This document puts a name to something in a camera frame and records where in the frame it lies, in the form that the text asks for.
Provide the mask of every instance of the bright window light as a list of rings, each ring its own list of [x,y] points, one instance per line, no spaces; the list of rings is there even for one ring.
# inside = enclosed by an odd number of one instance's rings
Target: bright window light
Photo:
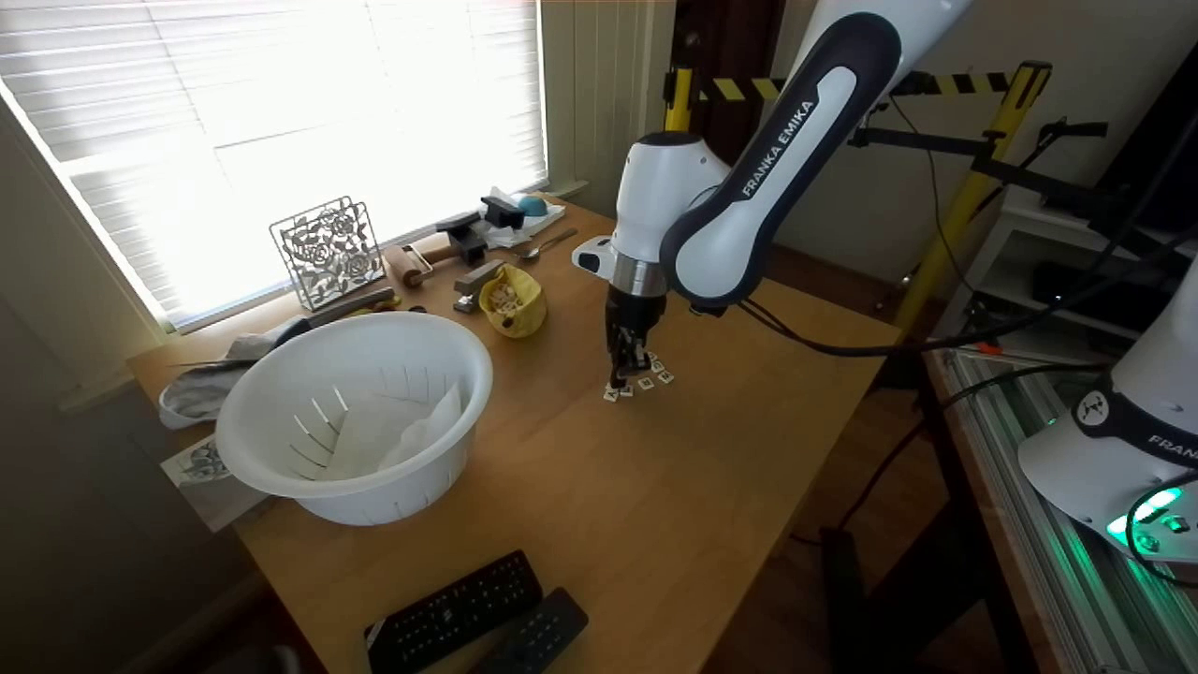
[[[537,0],[0,0],[0,77],[177,331],[283,288],[308,207],[390,239],[547,181]]]

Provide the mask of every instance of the wooden table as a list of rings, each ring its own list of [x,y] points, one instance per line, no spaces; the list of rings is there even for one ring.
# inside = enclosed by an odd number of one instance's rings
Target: wooden table
[[[293,502],[239,519],[242,548],[329,669],[366,669],[366,623],[506,549],[524,549],[544,588],[567,588],[591,616],[552,669],[700,669],[874,374],[874,359],[811,357],[741,311],[702,318],[675,301],[651,349],[678,378],[607,405],[607,288],[567,267],[567,248],[608,226],[567,209],[552,227],[576,234],[530,267],[549,297],[544,332],[506,340],[456,316],[495,357],[495,395],[437,504],[390,528],[336,528]],[[411,303],[454,316],[450,277],[441,268]],[[756,301],[822,340],[895,340],[883,322],[778,283]],[[153,392],[229,332],[149,352],[134,374]]]

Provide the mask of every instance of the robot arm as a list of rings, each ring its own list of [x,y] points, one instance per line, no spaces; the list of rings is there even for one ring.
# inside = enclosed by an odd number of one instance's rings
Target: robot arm
[[[642,135],[626,160],[616,227],[576,248],[576,267],[608,283],[607,395],[657,372],[647,331],[680,292],[700,311],[744,301],[788,207],[970,0],[822,0],[774,113],[725,169],[693,135]]]

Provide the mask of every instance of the yellow object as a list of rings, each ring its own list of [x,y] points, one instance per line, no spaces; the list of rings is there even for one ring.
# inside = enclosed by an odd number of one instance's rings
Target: yellow object
[[[688,66],[675,70],[675,100],[665,107],[665,130],[688,130]]]
[[[495,268],[479,292],[479,307],[501,335],[530,335],[549,316],[537,282],[516,267]]]
[[[1046,65],[1019,65],[1015,77],[1009,77],[1009,91],[989,128],[989,135],[994,140],[992,146],[992,156],[1000,160],[1009,146],[1009,140],[1019,135],[1019,123],[1026,118],[1026,113],[1038,105],[1038,97],[1043,93],[1046,86],[1046,76],[1053,66]],[[899,303],[899,316],[895,316],[895,327],[900,332],[913,331],[913,322],[925,316],[928,307],[928,297],[935,292],[935,283],[944,282],[944,268],[948,268],[948,254],[967,239],[970,233],[970,221],[982,207],[982,199],[992,189],[992,176],[985,173],[970,173],[962,189],[953,193],[948,217],[944,217],[944,234],[935,234],[922,258],[922,268],[913,274],[900,303]]]

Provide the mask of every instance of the floor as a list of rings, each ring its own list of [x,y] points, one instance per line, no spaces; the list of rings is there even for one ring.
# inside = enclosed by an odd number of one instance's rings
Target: floor
[[[799,254],[778,254],[772,274],[787,283],[808,288],[868,316],[883,316],[895,301],[895,292],[874,282],[808,262]],[[706,674],[832,669],[814,540],[822,524],[837,519],[837,511],[856,497],[861,482],[890,449],[890,442],[900,437],[913,423],[913,392],[874,389],[866,395],[788,534],[778,544],[752,590],[744,594],[737,616],[729,623],[721,643],[716,649]],[[866,579],[880,579],[890,568],[890,563],[940,508],[940,502],[944,482],[933,459],[933,444],[915,442],[900,459],[895,459],[868,504],[848,519]],[[209,643],[193,649],[177,669],[207,669],[233,650],[263,643],[293,643],[301,669],[318,669],[313,654],[301,649],[299,630],[270,594]],[[970,674],[1000,669],[1000,650],[985,609],[974,606],[959,625],[950,625],[922,654],[922,666]]]

